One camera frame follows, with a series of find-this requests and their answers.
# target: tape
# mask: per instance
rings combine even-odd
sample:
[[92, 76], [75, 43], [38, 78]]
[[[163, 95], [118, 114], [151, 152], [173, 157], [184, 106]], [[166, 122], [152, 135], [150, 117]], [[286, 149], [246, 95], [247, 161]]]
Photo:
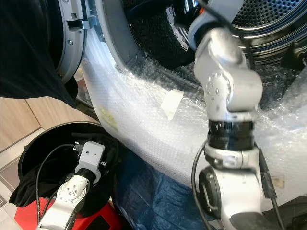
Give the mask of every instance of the tape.
[[183, 98], [183, 91], [170, 90], [166, 93], [166, 96], [161, 104], [161, 108], [165, 112], [169, 121], [173, 120], [176, 110]]

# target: black cloth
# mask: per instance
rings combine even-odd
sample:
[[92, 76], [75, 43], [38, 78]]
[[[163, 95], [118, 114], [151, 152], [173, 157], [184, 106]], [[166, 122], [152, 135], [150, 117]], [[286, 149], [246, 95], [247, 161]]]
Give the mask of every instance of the black cloth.
[[74, 107], [48, 51], [40, 0], [0, 0], [0, 96], [50, 96]]
[[[71, 148], [64, 148], [50, 156], [39, 176], [40, 197], [50, 197], [65, 182], [68, 174], [73, 172], [78, 165], [77, 155], [78, 153]], [[14, 203], [18, 207], [25, 207], [35, 201], [35, 184], [39, 167], [40, 164], [20, 180], [18, 187], [10, 197], [10, 203]]]

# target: cable connector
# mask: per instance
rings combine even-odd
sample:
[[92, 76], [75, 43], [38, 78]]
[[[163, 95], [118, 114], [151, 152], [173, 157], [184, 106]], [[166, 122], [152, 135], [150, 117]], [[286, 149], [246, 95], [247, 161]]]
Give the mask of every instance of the cable connector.
[[83, 147], [84, 147], [84, 145], [82, 145], [79, 142], [75, 141], [72, 149], [77, 151], [77, 152], [82, 152]]

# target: tiled floor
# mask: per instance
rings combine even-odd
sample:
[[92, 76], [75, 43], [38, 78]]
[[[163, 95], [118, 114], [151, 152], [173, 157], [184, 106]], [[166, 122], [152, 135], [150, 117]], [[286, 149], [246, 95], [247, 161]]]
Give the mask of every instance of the tiled floor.
[[42, 128], [35, 131], [0, 153], [0, 199], [3, 197], [3, 199], [6, 201], [6, 204], [0, 207], [0, 229], [21, 229], [14, 220], [17, 207], [14, 204], [9, 204], [8, 202], [12, 191], [14, 191], [19, 183], [17, 173], [18, 159], [22, 154], [24, 147], [43, 131], [44, 129]]

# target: black cable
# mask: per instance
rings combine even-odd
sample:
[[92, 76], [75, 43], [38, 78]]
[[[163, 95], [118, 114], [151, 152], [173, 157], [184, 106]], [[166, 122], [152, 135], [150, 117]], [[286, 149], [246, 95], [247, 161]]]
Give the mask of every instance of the black cable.
[[50, 196], [50, 198], [48, 199], [48, 201], [47, 201], [47, 203], [46, 203], [46, 205], [45, 205], [45, 207], [44, 207], [44, 210], [43, 210], [43, 212], [42, 212], [41, 218], [44, 217], [45, 213], [47, 212], [47, 208], [48, 208], [48, 206], [49, 206], [49, 204], [50, 204], [52, 198], [57, 194], [57, 192], [58, 192], [57, 190], [54, 191], [54, 193], [53, 193], [53, 194]]
[[249, 64], [250, 64], [250, 69], [251, 70], [255, 70], [255, 60], [254, 60], [254, 56], [253, 53], [251, 51], [251, 48], [249, 46], [248, 41], [244, 38], [244, 36], [241, 34], [240, 31], [238, 31], [225, 17], [223, 17], [222, 15], [220, 15], [218, 12], [216, 12], [215, 10], [213, 10], [212, 8], [210, 8], [205, 2], [204, 0], [197, 0], [197, 2], [212, 16], [214, 16], [220, 23], [222, 26], [227, 27], [230, 32], [236, 36], [239, 37], [239, 39], [241, 40], [241, 42], [245, 45], [246, 48], [246, 53], [248, 56], [248, 60], [249, 60]]
[[279, 226], [282, 228], [282, 230], [285, 230], [286, 228], [284, 227], [282, 217], [280, 216], [280, 212], [279, 212], [279, 209], [278, 209], [276, 199], [272, 198], [271, 201], [272, 201], [273, 208], [275, 210], [275, 214], [276, 214]]
[[35, 185], [35, 191], [36, 191], [36, 207], [37, 207], [37, 223], [39, 224], [40, 222], [40, 203], [39, 203], [39, 195], [38, 195], [38, 181], [39, 181], [39, 174], [40, 171], [42, 170], [43, 165], [45, 164], [45, 162], [48, 160], [48, 158], [58, 149], [63, 148], [63, 147], [73, 147], [72, 144], [63, 144], [63, 145], [59, 145], [57, 146], [55, 149], [53, 149], [44, 159], [44, 161], [42, 162], [42, 164], [39, 167], [37, 176], [36, 176], [36, 185]]
[[195, 174], [196, 174], [196, 167], [197, 167], [197, 163], [198, 163], [198, 160], [201, 156], [201, 153], [203, 152], [203, 149], [205, 148], [205, 145], [206, 145], [207, 141], [205, 141], [205, 143], [203, 144], [203, 146], [198, 150], [196, 156], [195, 156], [195, 159], [194, 159], [194, 162], [193, 162], [193, 167], [192, 167], [192, 191], [193, 191], [193, 197], [194, 197], [194, 200], [195, 200], [195, 203], [196, 203], [196, 206], [201, 214], [201, 219], [203, 221], [203, 223], [205, 224], [207, 230], [212, 230], [208, 220], [206, 219], [205, 215], [204, 215], [204, 211], [200, 205], [200, 202], [197, 198], [197, 195], [196, 195], [196, 180], [195, 180]]

